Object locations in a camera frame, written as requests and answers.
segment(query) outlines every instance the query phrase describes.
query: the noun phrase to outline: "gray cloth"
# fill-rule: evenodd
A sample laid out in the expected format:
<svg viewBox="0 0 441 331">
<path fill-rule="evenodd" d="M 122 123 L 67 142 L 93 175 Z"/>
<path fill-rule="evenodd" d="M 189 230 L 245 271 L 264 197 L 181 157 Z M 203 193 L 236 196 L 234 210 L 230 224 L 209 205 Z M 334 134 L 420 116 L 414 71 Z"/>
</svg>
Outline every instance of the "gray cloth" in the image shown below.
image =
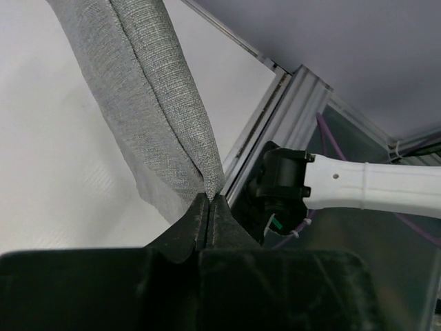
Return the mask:
<svg viewBox="0 0 441 331">
<path fill-rule="evenodd" d="M 48 0 L 132 170 L 170 222 L 224 175 L 207 113 L 161 0 Z"/>
</svg>

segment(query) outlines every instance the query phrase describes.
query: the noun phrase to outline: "gray floor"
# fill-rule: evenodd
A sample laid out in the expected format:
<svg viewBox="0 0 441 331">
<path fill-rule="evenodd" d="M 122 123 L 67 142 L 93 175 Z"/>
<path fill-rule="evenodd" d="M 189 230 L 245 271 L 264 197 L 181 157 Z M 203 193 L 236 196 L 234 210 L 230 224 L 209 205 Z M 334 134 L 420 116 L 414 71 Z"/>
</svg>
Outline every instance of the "gray floor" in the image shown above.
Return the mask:
<svg viewBox="0 0 441 331">
<path fill-rule="evenodd" d="M 350 161 L 380 162 L 384 148 L 364 136 L 332 108 L 324 113 Z M 336 153 L 328 144 L 329 156 Z M 322 153 L 318 132 L 308 147 Z M 437 219 L 412 217 L 421 228 L 441 235 Z M 267 245 L 275 243 L 269 238 Z M 347 250 L 368 264 L 390 330 L 428 330 L 440 278 L 440 251 L 391 213 L 334 208 L 317 212 L 312 225 L 286 247 Z"/>
</svg>

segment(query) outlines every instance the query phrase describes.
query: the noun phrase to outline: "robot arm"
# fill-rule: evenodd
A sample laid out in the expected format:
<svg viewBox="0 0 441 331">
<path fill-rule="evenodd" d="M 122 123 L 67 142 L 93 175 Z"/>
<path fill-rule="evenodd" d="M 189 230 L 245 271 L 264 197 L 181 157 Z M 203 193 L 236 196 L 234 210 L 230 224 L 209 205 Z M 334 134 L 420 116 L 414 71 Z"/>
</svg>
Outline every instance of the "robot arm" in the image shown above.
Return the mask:
<svg viewBox="0 0 441 331">
<path fill-rule="evenodd" d="M 316 155 L 307 164 L 309 209 L 348 207 L 441 218 L 441 167 L 339 161 Z"/>
</svg>

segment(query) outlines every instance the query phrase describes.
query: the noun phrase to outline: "white tube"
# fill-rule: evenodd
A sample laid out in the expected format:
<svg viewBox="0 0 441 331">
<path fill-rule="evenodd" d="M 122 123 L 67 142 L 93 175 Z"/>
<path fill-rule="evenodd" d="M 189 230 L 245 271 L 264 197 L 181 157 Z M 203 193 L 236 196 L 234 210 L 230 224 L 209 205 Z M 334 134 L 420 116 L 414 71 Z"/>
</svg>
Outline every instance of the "white tube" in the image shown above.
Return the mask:
<svg viewBox="0 0 441 331">
<path fill-rule="evenodd" d="M 316 155 L 309 209 L 349 207 L 441 218 L 441 167 L 354 163 Z"/>
</svg>

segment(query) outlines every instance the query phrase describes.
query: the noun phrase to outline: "gray wall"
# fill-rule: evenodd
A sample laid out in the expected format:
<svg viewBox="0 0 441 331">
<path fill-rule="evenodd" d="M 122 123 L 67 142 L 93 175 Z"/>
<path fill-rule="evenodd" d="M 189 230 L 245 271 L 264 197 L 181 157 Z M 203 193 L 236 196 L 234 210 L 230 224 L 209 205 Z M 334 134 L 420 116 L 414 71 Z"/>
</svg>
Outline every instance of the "gray wall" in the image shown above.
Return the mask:
<svg viewBox="0 0 441 331">
<path fill-rule="evenodd" d="M 441 128 L 441 1 L 196 2 L 286 69 L 305 64 L 386 133 Z"/>
</svg>

